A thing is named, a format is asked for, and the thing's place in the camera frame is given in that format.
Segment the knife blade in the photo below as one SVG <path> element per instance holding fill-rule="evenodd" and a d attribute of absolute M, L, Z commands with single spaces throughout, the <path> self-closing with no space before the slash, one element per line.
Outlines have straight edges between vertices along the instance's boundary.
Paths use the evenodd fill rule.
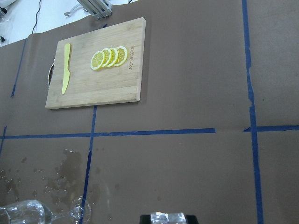
<path fill-rule="evenodd" d="M 62 90 L 61 90 L 62 94 L 65 94 L 66 88 L 70 80 L 70 71 L 69 71 L 70 53 L 71 53 L 71 44 L 66 43 L 64 46 L 64 79 L 63 79 Z"/>

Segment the clear plastic object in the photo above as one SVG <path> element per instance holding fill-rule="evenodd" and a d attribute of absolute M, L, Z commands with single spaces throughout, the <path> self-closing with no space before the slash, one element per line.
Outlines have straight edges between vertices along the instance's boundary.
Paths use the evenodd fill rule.
<path fill-rule="evenodd" d="M 180 213 L 153 212 L 150 215 L 152 224 L 187 224 L 185 215 Z"/>

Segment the metal handle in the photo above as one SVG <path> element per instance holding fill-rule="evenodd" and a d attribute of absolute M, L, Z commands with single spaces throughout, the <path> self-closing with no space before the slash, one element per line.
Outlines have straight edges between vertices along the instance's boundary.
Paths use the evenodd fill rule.
<path fill-rule="evenodd" d="M 53 70 L 54 70 L 54 63 L 55 63 L 55 59 L 53 59 L 53 64 L 51 65 L 50 69 L 49 69 L 49 73 L 48 73 L 48 88 L 50 87 L 50 82 L 52 79 L 52 74 L 53 74 Z"/>

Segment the bamboo cutting board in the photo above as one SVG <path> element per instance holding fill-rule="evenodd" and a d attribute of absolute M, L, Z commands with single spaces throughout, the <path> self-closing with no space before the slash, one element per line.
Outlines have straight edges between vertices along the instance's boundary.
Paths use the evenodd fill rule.
<path fill-rule="evenodd" d="M 139 18 L 58 42 L 46 108 L 115 104 L 140 100 L 145 19 Z M 70 80 L 61 93 L 64 45 L 71 44 Z M 119 67 L 92 70 L 93 54 L 104 48 L 124 46 L 128 58 Z"/>

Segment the blue tape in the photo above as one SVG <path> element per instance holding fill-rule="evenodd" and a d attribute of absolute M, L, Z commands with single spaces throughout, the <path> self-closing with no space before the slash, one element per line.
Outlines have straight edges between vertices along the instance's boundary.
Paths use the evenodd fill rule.
<path fill-rule="evenodd" d="M 2 148 L 3 148 L 3 144 L 4 144 L 6 128 L 7 128 L 7 126 L 4 127 L 4 129 L 3 129 L 3 135 L 2 135 L 2 137 L 1 137 L 0 156 L 1 156 Z"/>
<path fill-rule="evenodd" d="M 258 126 L 257 132 L 282 132 L 299 131 L 299 125 L 281 125 L 281 126 Z M 251 128 L 244 129 L 243 132 L 251 132 Z"/>
<path fill-rule="evenodd" d="M 22 54 L 21 54 L 21 59 L 20 59 L 20 63 L 19 63 L 19 68 L 18 68 L 18 71 L 17 71 L 17 75 L 16 75 L 16 77 L 15 77 L 14 86 L 13 86 L 13 91 L 12 91 L 10 97 L 14 97 L 14 92 L 15 92 L 15 89 L 16 89 L 16 87 L 17 87 L 17 82 L 18 82 L 18 78 L 19 78 L 19 74 L 20 74 L 20 70 L 21 70 L 21 64 L 22 64 L 22 60 L 23 60 L 23 55 L 24 55 L 24 50 L 25 50 L 25 46 L 26 46 L 26 41 L 27 41 L 27 39 L 25 39 L 24 44 L 23 44 L 23 50 L 22 50 Z"/>
<path fill-rule="evenodd" d="M 102 132 L 94 133 L 95 137 L 106 136 L 127 136 L 127 135 L 157 135 L 157 134 L 200 134 L 200 133 L 216 133 L 215 128 L 201 129 L 177 129 L 177 130 L 156 130 L 156 131 L 133 131 L 133 132 Z"/>
<path fill-rule="evenodd" d="M 90 137 L 90 133 L 36 134 L 36 135 L 10 135 L 10 136 L 5 136 L 6 139 L 43 139 L 43 138 L 78 138 L 78 137 Z"/>
<path fill-rule="evenodd" d="M 257 223 L 263 224 L 263 201 L 262 201 L 261 175 L 260 175 L 260 168 L 258 162 L 256 110 L 255 110 L 255 103 L 254 103 L 254 93 L 253 93 L 253 88 L 250 79 L 251 53 L 250 53 L 249 23 L 248 23 L 248 11 L 247 11 L 246 0 L 242 0 L 242 12 L 243 12 L 243 26 L 244 26 L 248 98 L 251 101 L 249 112 L 250 112 L 250 126 L 251 126 L 250 131 L 251 131 L 251 142 L 252 142 L 253 168 L 254 168 L 254 179 L 255 179 L 255 189 L 256 189 L 256 213 L 257 213 Z"/>
<path fill-rule="evenodd" d="M 83 191 L 83 198 L 82 198 L 82 208 L 85 206 L 85 201 L 87 197 L 87 189 L 88 189 L 88 179 L 89 179 L 89 171 L 90 165 L 92 161 L 92 153 L 93 153 L 93 137 L 94 137 L 94 128 L 95 128 L 95 121 L 97 117 L 97 106 L 93 107 L 93 121 L 92 121 L 92 129 L 90 133 L 90 142 L 89 142 L 89 152 L 88 152 L 88 159 L 87 159 L 87 166 L 86 166 L 86 173 L 85 173 L 85 182 L 84 182 L 84 191 Z M 80 224 L 83 223 L 84 211 L 82 217 L 80 218 Z"/>

